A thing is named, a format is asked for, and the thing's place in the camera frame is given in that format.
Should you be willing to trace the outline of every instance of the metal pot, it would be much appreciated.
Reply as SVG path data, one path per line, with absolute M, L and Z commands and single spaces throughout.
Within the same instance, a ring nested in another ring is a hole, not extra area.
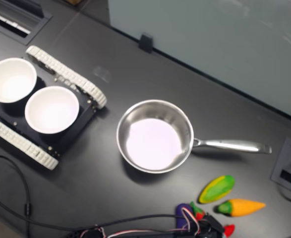
M 152 174 L 176 169 L 185 162 L 193 147 L 272 152 L 270 146 L 256 142 L 196 139 L 185 113 L 162 100 L 143 101 L 129 108 L 118 124 L 116 140 L 129 164 Z

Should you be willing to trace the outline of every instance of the electrical wire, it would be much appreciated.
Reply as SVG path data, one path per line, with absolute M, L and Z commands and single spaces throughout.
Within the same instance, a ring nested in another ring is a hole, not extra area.
M 27 185 L 27 182 L 26 182 L 24 174 L 22 173 L 21 169 L 18 167 L 18 165 L 14 161 L 12 161 L 11 159 L 7 158 L 6 156 L 2 156 L 2 155 L 0 155 L 0 158 L 9 161 L 16 168 L 16 171 L 20 175 L 20 177 L 21 177 L 21 179 L 23 181 L 24 187 L 25 187 L 26 205 L 28 206 L 28 210 L 29 210 L 30 209 L 30 195 L 29 195 L 30 192 L 29 192 L 29 187 Z M 10 209 L 6 205 L 4 205 L 1 201 L 0 201 L 0 207 L 2 207 L 5 211 L 9 212 L 10 214 L 14 215 L 15 217 L 26 221 L 27 222 L 27 228 L 29 228 L 29 224 L 33 224 L 33 225 L 41 226 L 41 227 L 45 227 L 45 228 L 61 230 L 61 231 L 70 231 L 70 232 L 82 231 L 82 230 L 90 230 L 90 229 L 101 229 L 104 236 L 105 236 L 105 233 L 104 233 L 103 227 L 112 226 L 112 225 L 116 225 L 116 224 L 119 224 L 119 223 L 126 223 L 126 222 L 132 222 L 132 221 L 136 221 L 136 220 L 149 219 L 149 218 L 162 218 L 162 217 L 183 218 L 181 216 L 172 215 L 172 214 L 154 214 L 154 215 L 145 215 L 145 216 L 121 219 L 121 220 L 117 220 L 117 221 L 112 221 L 112 222 L 103 223 L 103 224 L 99 224 L 99 225 L 88 226 L 88 227 L 69 228 L 69 227 L 55 226 L 55 225 L 41 223 L 41 222 L 37 222 L 37 221 L 31 220 L 29 218 L 29 215 L 27 217 L 24 217 L 23 215 L 18 214 L 17 212 L 13 211 L 12 209 Z M 186 212 L 189 213 L 191 218 L 194 219 L 193 215 L 188 210 Z
M 197 234 L 199 234 L 199 232 L 200 232 L 200 226 L 199 226 L 199 224 L 198 224 L 198 221 L 197 221 L 196 218 L 194 217 L 194 215 L 193 215 L 193 214 L 192 214 L 192 213 L 191 213 L 187 208 L 185 208 L 185 207 L 182 207 L 182 208 L 181 208 L 181 212 L 182 212 L 184 218 L 185 218 L 186 221 L 187 221 L 187 224 L 188 224 L 188 231 L 190 231 L 190 222 L 189 222 L 189 220 L 188 220 L 188 218 L 187 218 L 187 216 L 185 215 L 184 212 L 186 212 L 186 213 L 191 217 L 191 219 L 194 221 L 194 223 L 195 223 L 196 226 L 197 226 L 197 231 L 194 233 L 194 235 L 196 236 Z
M 25 204 L 25 217 L 27 219 L 30 218 L 30 208 L 31 208 L 31 204 L 30 204 L 30 189 L 27 185 L 27 182 L 26 182 L 26 179 L 25 179 L 25 176 L 24 174 L 22 173 L 21 169 L 18 167 L 18 165 L 12 161 L 11 159 L 7 158 L 6 156 L 2 156 L 0 155 L 0 158 L 1 159 L 4 159 L 6 161 L 8 161 L 9 163 L 11 163 L 14 168 L 16 169 L 16 172 L 18 173 L 18 175 L 20 176 L 22 182 L 23 182 L 23 185 L 24 185 L 24 189 L 25 189 L 25 193 L 26 193 L 26 204 Z M 30 234 L 30 222 L 26 221 L 26 235 L 28 238 L 31 237 L 31 234 Z
M 132 221 L 137 221 L 137 220 L 143 220 L 143 219 L 148 219 L 148 218 L 158 218 L 158 217 L 172 217 L 172 218 L 182 218 L 177 215 L 172 215 L 172 214 L 155 214 L 155 215 L 145 215 L 145 216 L 140 216 L 140 217 L 132 217 L 132 218 L 127 218 L 127 219 L 122 219 L 122 220 L 117 220 L 113 222 L 108 222 L 108 223 L 103 223 L 99 225 L 93 225 L 93 226 L 88 226 L 88 227 L 77 227 L 77 228 L 69 228 L 69 227 L 61 227 L 61 226 L 55 226 L 55 225 L 50 225 L 46 223 L 41 223 L 37 222 L 28 218 L 23 217 L 22 215 L 18 214 L 17 212 L 14 212 L 12 209 L 9 207 L 5 206 L 2 202 L 0 202 L 0 207 L 2 207 L 4 210 L 7 212 L 11 213 L 12 215 L 16 216 L 19 219 L 22 219 L 24 221 L 27 221 L 33 225 L 45 227 L 45 228 L 50 228 L 50 229 L 55 229 L 55 230 L 61 230 L 61 231 L 81 231 L 81 230 L 90 230 L 90 229 L 95 229 L 99 227 L 107 227 L 107 226 L 112 226 L 116 225 L 119 223 L 125 223 L 125 222 L 132 222 Z

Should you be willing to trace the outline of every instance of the black table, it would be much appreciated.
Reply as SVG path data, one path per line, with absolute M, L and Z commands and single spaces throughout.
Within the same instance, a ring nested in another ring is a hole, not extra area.
M 291 202 L 270 180 L 276 158 L 291 121 L 243 96 L 206 79 L 163 56 L 148 54 L 137 44 L 84 14 L 60 4 L 43 1 L 53 19 L 31 42 L 91 79 L 108 98 L 58 167 L 50 172 L 0 139 L 0 153 L 13 158 L 31 188 L 32 219 L 78 227 L 146 214 L 172 214 L 177 204 L 196 200 L 201 189 L 215 177 L 236 178 L 225 197 L 267 203 L 250 216 L 220 222 L 236 225 L 233 238 L 290 238 Z M 0 60 L 24 55 L 26 46 L 0 34 Z M 93 69 L 102 67 L 111 78 L 102 80 Z M 271 155 L 201 151 L 173 172 L 143 174 L 129 166 L 116 145 L 116 126 L 133 104 L 146 99 L 170 101 L 184 110 L 202 139 L 245 139 L 268 143 Z M 216 203 L 201 206 L 212 211 Z M 18 176 L 0 160 L 0 200 L 22 213 L 25 202 Z M 0 208 L 0 218 L 24 233 L 25 223 Z M 169 218 L 121 224 L 106 229 L 169 229 Z M 65 232 L 32 226 L 32 237 L 55 238 Z

